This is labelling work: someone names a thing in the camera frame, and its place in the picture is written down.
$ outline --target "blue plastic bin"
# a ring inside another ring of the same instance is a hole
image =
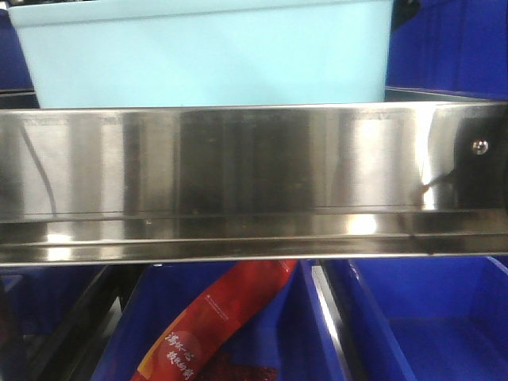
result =
[[[233,266],[149,267],[95,370],[93,381],[129,380],[144,354],[178,314]],[[340,381],[341,367],[321,314],[308,263],[222,350],[235,364],[278,369],[278,381]]]
[[[22,286],[21,275],[5,275],[2,277],[3,290],[0,294],[0,379],[27,380],[28,364],[26,352],[19,327],[11,314],[8,295]]]
[[[51,333],[100,266],[0,267],[14,316],[27,334]]]
[[[391,37],[387,83],[508,98],[507,0],[420,0]]]
[[[382,101],[393,0],[10,8],[41,107]]]
[[[0,90],[32,87],[21,46],[9,15],[0,10]]]
[[[505,267],[508,267],[508,256],[497,256],[496,260],[504,264]]]
[[[483,257],[332,261],[373,380],[506,381],[508,271]]]

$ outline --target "metal bar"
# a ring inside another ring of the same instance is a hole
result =
[[[111,268],[102,269],[30,361],[30,379],[67,379],[118,294]]]
[[[387,102],[474,102],[484,101],[488,98],[478,98],[469,93],[456,91],[438,91],[429,89],[411,89],[406,87],[387,87],[385,101]]]
[[[346,327],[344,326],[341,312],[337,308],[335,303],[332,289],[329,285],[328,279],[321,266],[315,265],[312,267],[312,279],[314,286],[316,287],[317,297],[321,305],[321,311],[325,319],[326,327],[329,331],[329,335],[332,338],[333,347],[339,359],[344,378],[346,381],[364,381],[365,377],[360,377],[363,372],[359,368],[352,368],[351,362],[348,361],[346,353],[348,350],[344,348],[344,336],[347,335],[345,332]]]
[[[38,108],[39,102],[33,90],[0,90],[0,109]]]
[[[505,253],[507,112],[0,112],[0,262]]]

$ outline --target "light blue plastic bin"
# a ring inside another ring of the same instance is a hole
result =
[[[383,100],[392,0],[10,8],[42,107]]]

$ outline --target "snack package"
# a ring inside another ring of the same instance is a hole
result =
[[[232,355],[219,351],[199,372],[195,381],[277,381],[277,369],[234,364]]]
[[[279,293],[296,263],[253,260],[236,264],[164,330],[131,380],[193,380],[221,345]]]

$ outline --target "red packaged snack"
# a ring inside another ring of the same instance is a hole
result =
[[[218,352],[199,372],[195,381],[276,381],[277,369],[231,362],[231,354]]]
[[[286,285],[296,260],[244,261],[204,290],[150,348],[132,381],[191,381]]]

